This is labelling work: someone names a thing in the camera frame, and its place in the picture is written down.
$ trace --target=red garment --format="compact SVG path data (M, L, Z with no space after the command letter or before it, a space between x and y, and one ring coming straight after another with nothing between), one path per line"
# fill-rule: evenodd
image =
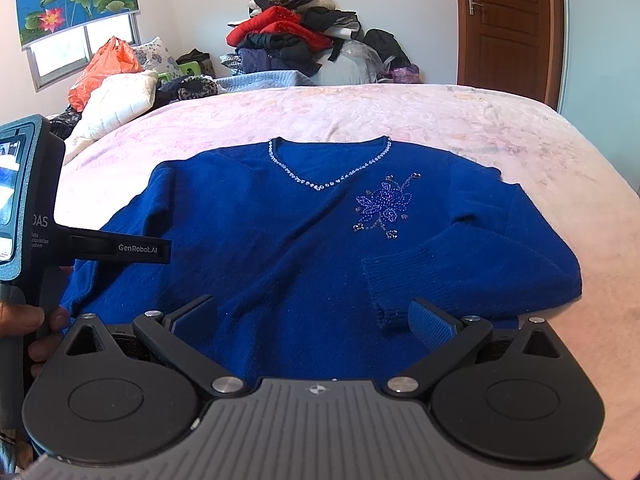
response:
M308 30L300 25L299 14L278 6L269 7L247 22L238 25L226 37L226 42L229 46L238 46L244 37L251 32L293 34L305 40L314 52L331 48L333 44L324 34Z

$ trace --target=pink floral bedspread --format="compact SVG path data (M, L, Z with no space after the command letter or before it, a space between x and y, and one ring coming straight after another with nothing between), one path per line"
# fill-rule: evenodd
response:
M63 168L56 219L100 228L145 189L160 162L277 136L390 136L496 166L521 183L582 267L582 298L545 316L604 398L594 459L616 480L640 471L640 200L542 104L431 85L270 89L180 102L121 127Z

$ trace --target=black circular disc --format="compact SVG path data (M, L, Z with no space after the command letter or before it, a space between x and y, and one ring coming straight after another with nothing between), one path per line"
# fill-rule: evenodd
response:
M73 367L40 387L36 381L25 399L25 427L45 452L94 465L133 462L177 440L197 418L196 393L178 372L125 357L95 367L91 357L74 356Z
M463 447L493 460L521 465L581 460L602 427L602 400L583 374L545 361L461 368L435 387L431 414Z

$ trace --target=gray ribbed plate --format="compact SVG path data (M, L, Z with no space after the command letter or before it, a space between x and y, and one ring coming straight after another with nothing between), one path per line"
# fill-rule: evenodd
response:
M153 459L83 468L42 458L24 480L603 480L588 462L514 471L462 453L417 402L369 381L264 380L213 402L197 428Z

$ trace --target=door handle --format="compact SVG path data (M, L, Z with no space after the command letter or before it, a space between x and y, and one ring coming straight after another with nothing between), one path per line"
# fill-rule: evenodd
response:
M474 0L469 0L469 14L471 14L472 16L476 13L476 5L479 5L480 7L484 7L484 4L479 4Z

